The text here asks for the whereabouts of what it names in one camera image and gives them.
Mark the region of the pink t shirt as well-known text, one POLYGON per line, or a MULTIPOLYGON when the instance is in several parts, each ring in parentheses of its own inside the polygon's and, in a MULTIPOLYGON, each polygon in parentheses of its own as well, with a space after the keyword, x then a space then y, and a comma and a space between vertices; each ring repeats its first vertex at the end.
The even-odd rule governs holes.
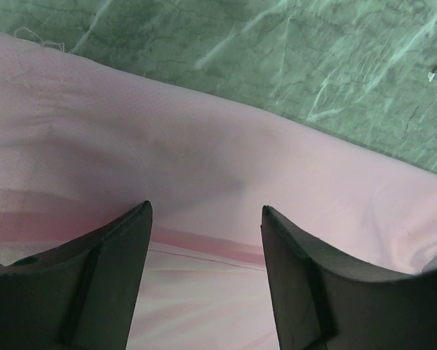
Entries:
POLYGON ((437 175, 251 106, 0 33, 0 264, 153 209, 130 349, 277 349, 261 212, 437 268, 437 175))

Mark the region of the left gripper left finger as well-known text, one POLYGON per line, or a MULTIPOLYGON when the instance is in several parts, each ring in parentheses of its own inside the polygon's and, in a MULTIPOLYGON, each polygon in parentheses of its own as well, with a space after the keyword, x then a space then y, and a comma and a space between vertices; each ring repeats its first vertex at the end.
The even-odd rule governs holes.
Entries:
POLYGON ((0 349, 124 349, 152 229, 149 202, 0 265, 0 349))

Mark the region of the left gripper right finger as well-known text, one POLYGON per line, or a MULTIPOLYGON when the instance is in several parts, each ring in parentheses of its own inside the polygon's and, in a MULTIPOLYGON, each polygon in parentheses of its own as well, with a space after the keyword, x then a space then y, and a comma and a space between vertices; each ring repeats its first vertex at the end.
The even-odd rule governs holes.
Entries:
POLYGON ((270 206, 261 235, 281 349, 437 349, 437 269, 364 262, 270 206))

